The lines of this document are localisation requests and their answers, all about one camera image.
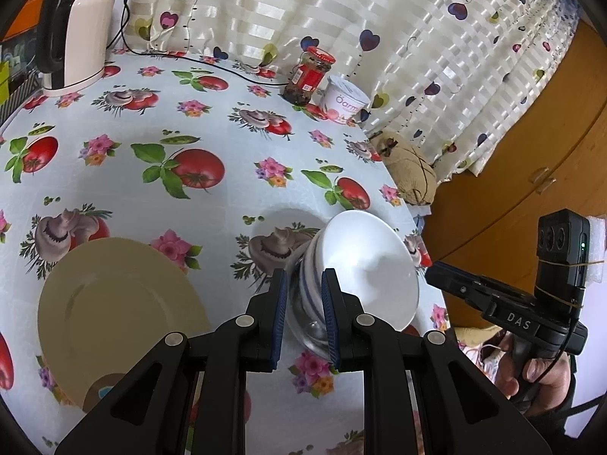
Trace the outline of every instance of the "tablecloth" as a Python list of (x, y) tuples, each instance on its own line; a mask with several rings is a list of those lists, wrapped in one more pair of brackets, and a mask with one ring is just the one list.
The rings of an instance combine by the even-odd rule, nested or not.
[[(120, 236), (163, 252), (216, 328), (281, 266), (268, 247), (293, 249), (335, 214), (368, 210), (418, 257), (412, 326), (422, 335), (448, 327), (440, 291), (423, 278), (413, 219), (358, 127), (293, 107), (272, 86), (283, 77), (238, 63), (219, 65), (264, 85), (175, 57), (109, 59), (96, 84), (35, 97), (0, 130), (0, 393), (42, 453), (84, 413), (42, 356), (38, 299), (53, 262), (86, 241)], [(59, 241), (67, 219), (77, 221), (70, 244)], [(247, 453), (362, 453), (362, 373), (336, 373), (288, 330), (278, 370), (250, 373), (247, 391)]]

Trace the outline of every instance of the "electric kettle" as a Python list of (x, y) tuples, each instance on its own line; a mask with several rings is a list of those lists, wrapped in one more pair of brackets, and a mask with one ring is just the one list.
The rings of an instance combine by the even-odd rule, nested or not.
[(36, 64), (45, 95), (61, 96), (103, 75), (114, 0), (44, 0), (37, 30)]

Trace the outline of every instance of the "cabinet handle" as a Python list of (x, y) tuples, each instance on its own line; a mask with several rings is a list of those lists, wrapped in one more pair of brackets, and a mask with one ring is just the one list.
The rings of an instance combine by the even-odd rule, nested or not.
[(547, 180), (544, 181), (544, 183), (539, 185), (539, 188), (535, 192), (538, 195), (541, 195), (542, 193), (544, 193), (544, 191), (546, 191), (548, 188), (550, 188), (552, 183), (554, 183), (556, 180), (557, 179), (555, 177), (549, 177)]
[(535, 170), (533, 174), (529, 177), (529, 182), (531, 184), (535, 184), (539, 181), (539, 179), (548, 172), (547, 167), (540, 167), (538, 170)]

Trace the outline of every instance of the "jar label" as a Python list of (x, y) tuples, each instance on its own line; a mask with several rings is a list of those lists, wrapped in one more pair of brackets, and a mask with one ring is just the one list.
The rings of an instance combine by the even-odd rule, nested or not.
[(292, 82), (295, 83), (299, 89), (310, 92), (318, 87), (318, 84), (321, 83), (324, 76), (325, 74), (322, 72), (308, 68), (306, 65), (299, 65), (295, 75), (293, 75)]

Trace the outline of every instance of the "black cable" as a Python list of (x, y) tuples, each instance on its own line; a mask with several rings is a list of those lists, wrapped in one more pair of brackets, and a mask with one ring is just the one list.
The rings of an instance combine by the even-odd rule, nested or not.
[(116, 42), (116, 39), (118, 39), (121, 36), (122, 31), (124, 30), (124, 28), (126, 27), (126, 25), (129, 23), (129, 19), (125, 20), (124, 19), (124, 13), (128, 7), (128, 2), (129, 0), (122, 0), (123, 2), (123, 8), (122, 8), (122, 15), (120, 17), (120, 29), (118, 30), (118, 32), (116, 33), (116, 35), (113, 37), (113, 39), (110, 41), (110, 44), (107, 45), (106, 50), (108, 50), (109, 48), (112, 47), (112, 45)]
[[(126, 39), (124, 38), (124, 29), (126, 27), (126, 25), (129, 23), (129, 20), (131, 19), (131, 9), (129, 7), (129, 0), (123, 0), (124, 3), (124, 8), (122, 10), (122, 17), (121, 17), (121, 22), (123, 22), (122, 26), (120, 26), (120, 30), (118, 32), (118, 34), (116, 36), (120, 36), (122, 38), (122, 41), (124, 42), (124, 45), (126, 46), (126, 49), (128, 49), (131, 53), (136, 54), (138, 56), (161, 56), (161, 57), (168, 57), (169, 55), (165, 54), (165, 53), (138, 53), (137, 51), (134, 51), (133, 49), (131, 49), (131, 47), (128, 45), (128, 43), (126, 42)], [(114, 44), (114, 42), (116, 41), (116, 38), (112, 39), (112, 41), (110, 42), (108, 48)], [(230, 70), (229, 68), (223, 68), (222, 66), (216, 65), (214, 63), (205, 63), (201, 60), (195, 60), (194, 58), (189, 58), (187, 56), (171, 56), (172, 58), (175, 59), (182, 59), (182, 60), (187, 60), (193, 63), (200, 63), (201, 65), (208, 65), (208, 66), (213, 66), (214, 68), (218, 68), (220, 70), (223, 71), (227, 71), (230, 72), (234, 75), (236, 75), (237, 77), (240, 77), (244, 80), (246, 80), (247, 82), (251, 82), (254, 83), (256, 85), (265, 85), (265, 86), (269, 86), (269, 87), (282, 87), (284, 85), (287, 85), (288, 82), (285, 83), (268, 83), (268, 82), (259, 82), (257, 80), (251, 80), (250, 78), (245, 77), (244, 75), (234, 71), (234, 70)]]
[(557, 352), (557, 355), (554, 357), (554, 359), (552, 360), (552, 362), (548, 365), (548, 367), (546, 368), (546, 370), (541, 375), (539, 375), (535, 379), (535, 381), (533, 381), (532, 383), (529, 383), (527, 385), (527, 388), (523, 388), (522, 389), (523, 394), (526, 394), (531, 389), (531, 387), (533, 385), (535, 385), (536, 383), (539, 383), (540, 381), (542, 381), (546, 377), (546, 375), (548, 373), (550, 373), (550, 371), (552, 370), (552, 368), (554, 367), (554, 365), (558, 362), (558, 360), (561, 358), (561, 356), (565, 352), (565, 349), (567, 348), (567, 345), (569, 345), (569, 340), (571, 339), (571, 336), (573, 335), (573, 332), (576, 329), (577, 322), (578, 322), (577, 318), (572, 318), (571, 319), (571, 322), (569, 324), (569, 332), (567, 333), (567, 337), (565, 338), (565, 341), (561, 344), (561, 346), (560, 346), (560, 348), (559, 348), (559, 350)]
[(605, 394), (599, 395), (595, 399), (588, 400), (588, 402), (581, 403), (575, 407), (571, 407), (571, 408), (567, 409), (566, 411), (562, 411), (558, 414), (553, 414), (552, 419), (553, 420), (564, 419), (566, 417), (574, 416), (576, 414), (587, 411), (588, 409), (592, 409), (593, 407), (596, 407), (597, 405), (599, 405), (601, 403), (601, 401), (603, 400), (603, 397), (605, 397)]

